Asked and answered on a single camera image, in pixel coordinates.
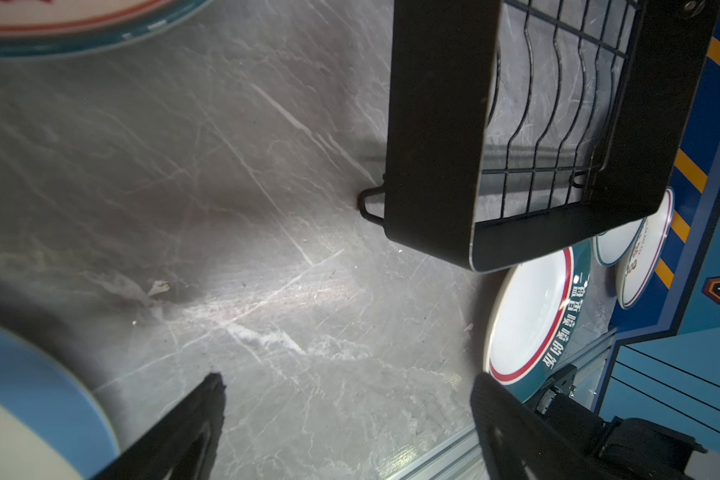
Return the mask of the green red rimmed plate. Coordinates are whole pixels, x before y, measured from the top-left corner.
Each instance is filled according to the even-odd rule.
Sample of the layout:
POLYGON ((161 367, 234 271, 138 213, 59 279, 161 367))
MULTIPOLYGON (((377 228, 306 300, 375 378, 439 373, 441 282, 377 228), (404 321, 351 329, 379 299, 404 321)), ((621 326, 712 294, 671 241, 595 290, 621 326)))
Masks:
POLYGON ((512 267, 489 317, 483 369, 516 399, 561 363, 587 294, 592 248, 581 242, 512 267))

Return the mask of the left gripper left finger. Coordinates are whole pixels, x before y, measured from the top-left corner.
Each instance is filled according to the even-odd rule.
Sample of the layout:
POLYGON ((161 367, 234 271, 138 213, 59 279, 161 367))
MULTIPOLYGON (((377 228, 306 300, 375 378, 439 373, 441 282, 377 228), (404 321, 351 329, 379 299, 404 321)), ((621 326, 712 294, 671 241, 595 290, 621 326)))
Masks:
POLYGON ((226 406, 223 377, 208 374, 97 479, 208 479, 226 406))

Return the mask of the black wire dish rack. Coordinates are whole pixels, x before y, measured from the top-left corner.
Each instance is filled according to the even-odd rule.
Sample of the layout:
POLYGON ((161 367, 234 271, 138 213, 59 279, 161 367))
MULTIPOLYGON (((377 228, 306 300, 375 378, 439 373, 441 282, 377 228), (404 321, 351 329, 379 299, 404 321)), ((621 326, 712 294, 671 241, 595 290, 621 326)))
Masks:
POLYGON ((386 237, 493 272, 659 207, 719 1, 398 1, 386 237))

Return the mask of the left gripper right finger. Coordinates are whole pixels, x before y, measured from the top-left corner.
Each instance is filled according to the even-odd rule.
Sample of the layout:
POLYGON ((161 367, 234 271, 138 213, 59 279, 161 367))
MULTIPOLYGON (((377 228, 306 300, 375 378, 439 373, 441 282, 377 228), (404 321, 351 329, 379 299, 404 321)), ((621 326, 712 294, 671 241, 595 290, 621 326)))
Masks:
POLYGON ((612 479, 577 452, 487 373, 470 395, 483 459, 491 479, 612 479))

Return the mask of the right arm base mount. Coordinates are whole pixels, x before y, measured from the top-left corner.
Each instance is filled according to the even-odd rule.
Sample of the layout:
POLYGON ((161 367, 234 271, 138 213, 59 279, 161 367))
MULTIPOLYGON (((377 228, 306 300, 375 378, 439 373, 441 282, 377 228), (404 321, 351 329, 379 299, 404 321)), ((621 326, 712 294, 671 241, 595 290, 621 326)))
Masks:
POLYGON ((576 453, 613 479, 688 479, 695 455, 708 452, 688 435, 639 418, 606 421, 572 398, 577 368, 552 373, 524 405, 576 453))

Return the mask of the blue striped plate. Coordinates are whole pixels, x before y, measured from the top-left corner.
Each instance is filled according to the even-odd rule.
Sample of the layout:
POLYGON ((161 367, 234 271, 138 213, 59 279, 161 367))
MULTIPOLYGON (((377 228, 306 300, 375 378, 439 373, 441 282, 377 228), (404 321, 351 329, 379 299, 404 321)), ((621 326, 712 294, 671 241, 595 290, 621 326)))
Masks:
POLYGON ((120 454, 85 385, 0 326, 0 479, 91 479, 120 454))

